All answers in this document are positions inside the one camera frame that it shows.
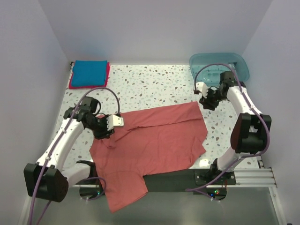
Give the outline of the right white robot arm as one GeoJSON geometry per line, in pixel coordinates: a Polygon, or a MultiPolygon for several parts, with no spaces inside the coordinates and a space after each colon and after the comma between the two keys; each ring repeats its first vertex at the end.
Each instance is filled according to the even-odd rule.
{"type": "Polygon", "coordinates": [[[222,72],[216,89],[208,87],[204,82],[195,82],[194,87],[194,93],[202,95],[199,102],[204,109],[213,111],[221,101],[228,100],[238,116],[231,133],[229,149],[214,160],[203,176],[214,184],[220,184],[242,160],[266,152],[270,145],[272,120],[255,107],[246,86],[239,81],[235,72],[222,72]]]}

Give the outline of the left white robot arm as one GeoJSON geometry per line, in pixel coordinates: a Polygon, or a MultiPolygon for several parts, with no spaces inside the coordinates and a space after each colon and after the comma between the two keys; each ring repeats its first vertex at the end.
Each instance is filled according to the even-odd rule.
{"type": "Polygon", "coordinates": [[[78,161],[64,170],[63,166],[75,141],[85,129],[93,132],[95,139],[109,138],[114,129],[124,125],[119,114],[97,117],[101,107],[98,100],[84,97],[80,104],[65,111],[62,124],[52,143],[36,163],[28,163],[24,178],[28,195],[53,202],[61,202],[70,187],[80,181],[92,184],[97,179],[95,164],[78,161]]]}

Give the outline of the salmon pink t shirt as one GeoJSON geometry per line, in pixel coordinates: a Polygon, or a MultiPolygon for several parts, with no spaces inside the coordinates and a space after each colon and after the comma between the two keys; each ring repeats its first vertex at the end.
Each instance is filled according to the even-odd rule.
{"type": "Polygon", "coordinates": [[[197,102],[126,112],[124,126],[94,139],[90,155],[106,184],[111,212],[144,197],[144,176],[190,168],[205,153],[207,128],[197,102]]]}

